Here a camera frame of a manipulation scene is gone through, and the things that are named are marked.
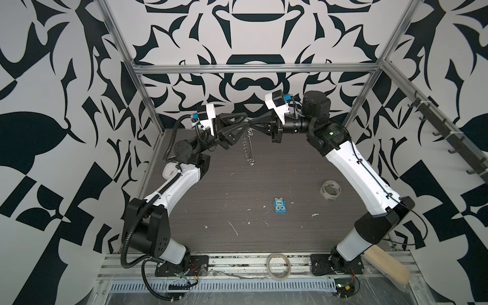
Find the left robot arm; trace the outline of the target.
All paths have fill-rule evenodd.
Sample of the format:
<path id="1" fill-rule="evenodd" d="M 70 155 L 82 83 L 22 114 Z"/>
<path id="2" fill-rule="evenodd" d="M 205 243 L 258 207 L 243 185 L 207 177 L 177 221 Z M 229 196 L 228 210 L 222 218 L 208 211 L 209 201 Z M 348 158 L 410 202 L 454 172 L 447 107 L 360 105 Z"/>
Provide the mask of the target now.
<path id="1" fill-rule="evenodd" d="M 197 184 L 210 167 L 210 156 L 205 153 L 213 147 L 229 149 L 249 128 L 245 113 L 224 113 L 203 124 L 203 114 L 183 115 L 194 121 L 195 136 L 177 141 L 178 128 L 174 127 L 168 147 L 163 155 L 167 165 L 175 165 L 171 175 L 156 191 L 143 199 L 131 200 L 124 213 L 124 227 L 120 262 L 122 268 L 133 268 L 151 260 L 155 263 L 185 271 L 190 264 L 190 250 L 171 237 L 169 216 L 182 197 Z"/>

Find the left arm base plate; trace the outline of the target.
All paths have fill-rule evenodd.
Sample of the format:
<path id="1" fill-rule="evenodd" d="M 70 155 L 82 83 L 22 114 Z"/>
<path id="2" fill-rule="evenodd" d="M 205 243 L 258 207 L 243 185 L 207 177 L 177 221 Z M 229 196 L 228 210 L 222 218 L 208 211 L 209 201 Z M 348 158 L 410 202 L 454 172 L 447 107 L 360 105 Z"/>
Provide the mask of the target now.
<path id="1" fill-rule="evenodd" d="M 198 276 L 206 272 L 209 265 L 208 255 L 186 255 L 179 264 L 158 263 L 155 271 L 156 277 L 173 277 L 179 274 L 186 276 Z"/>

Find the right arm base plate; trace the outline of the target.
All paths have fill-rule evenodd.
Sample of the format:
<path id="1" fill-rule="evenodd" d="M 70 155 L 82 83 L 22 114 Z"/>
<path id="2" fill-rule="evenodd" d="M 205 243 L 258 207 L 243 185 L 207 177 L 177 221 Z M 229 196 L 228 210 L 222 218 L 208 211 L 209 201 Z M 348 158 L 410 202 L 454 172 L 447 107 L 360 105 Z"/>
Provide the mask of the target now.
<path id="1" fill-rule="evenodd" d="M 352 261 L 344 260 L 339 254 L 311 254 L 311 273 L 321 277 L 325 275 L 362 275 L 363 262 L 360 256 Z"/>

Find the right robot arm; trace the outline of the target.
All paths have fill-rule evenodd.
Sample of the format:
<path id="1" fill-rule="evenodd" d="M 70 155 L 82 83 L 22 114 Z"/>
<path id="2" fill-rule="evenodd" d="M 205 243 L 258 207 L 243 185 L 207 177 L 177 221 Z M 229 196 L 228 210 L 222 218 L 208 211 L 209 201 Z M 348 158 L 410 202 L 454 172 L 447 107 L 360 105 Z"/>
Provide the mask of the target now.
<path id="1" fill-rule="evenodd" d="M 303 133 L 307 142 L 333 164 L 365 204 L 367 213 L 331 251 L 339 269 L 378 244 L 411 212 L 414 201 L 400 196 L 361 155 L 346 127 L 330 118 L 331 101 L 324 92 L 308 91 L 302 99 L 278 90 L 264 98 L 269 114 L 252 119 L 250 126 L 279 143 L 285 133 Z"/>

